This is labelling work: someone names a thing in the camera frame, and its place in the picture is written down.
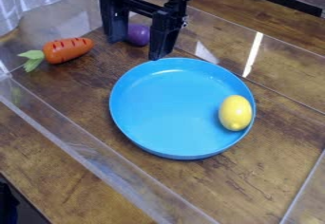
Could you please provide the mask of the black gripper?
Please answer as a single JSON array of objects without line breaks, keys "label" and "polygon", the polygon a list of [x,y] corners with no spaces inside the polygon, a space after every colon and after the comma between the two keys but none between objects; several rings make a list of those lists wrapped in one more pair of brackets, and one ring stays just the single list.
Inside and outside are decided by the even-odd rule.
[{"label": "black gripper", "polygon": [[128,12],[152,16],[150,28],[148,59],[159,60],[175,46],[179,31],[187,19],[186,8],[188,0],[166,0],[162,7],[143,0],[99,0],[100,15],[104,33],[111,44],[120,42],[127,37]]}]

